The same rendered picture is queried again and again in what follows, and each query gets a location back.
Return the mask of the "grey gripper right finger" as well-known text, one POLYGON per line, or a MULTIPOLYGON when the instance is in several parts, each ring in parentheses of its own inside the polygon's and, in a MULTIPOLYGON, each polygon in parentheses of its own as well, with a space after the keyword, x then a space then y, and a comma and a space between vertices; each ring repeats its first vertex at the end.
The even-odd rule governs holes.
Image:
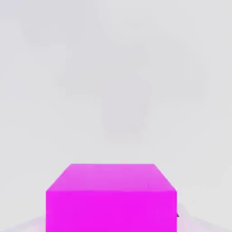
POLYGON ((177 206, 177 232, 232 232, 191 216, 183 205, 177 206))

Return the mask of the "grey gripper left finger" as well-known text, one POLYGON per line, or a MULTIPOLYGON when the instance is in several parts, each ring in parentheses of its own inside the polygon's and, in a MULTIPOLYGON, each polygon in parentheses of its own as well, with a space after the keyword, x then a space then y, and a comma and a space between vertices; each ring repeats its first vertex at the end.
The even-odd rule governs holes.
POLYGON ((37 217, 0 232, 46 232, 46 218, 45 216, 37 217))

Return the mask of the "small magenta cube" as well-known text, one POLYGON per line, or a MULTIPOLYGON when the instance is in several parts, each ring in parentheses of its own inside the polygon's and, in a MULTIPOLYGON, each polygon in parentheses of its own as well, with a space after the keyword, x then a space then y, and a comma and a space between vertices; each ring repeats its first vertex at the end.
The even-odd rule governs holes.
POLYGON ((71 164, 46 191, 46 232, 177 232, 177 191, 154 164, 71 164))

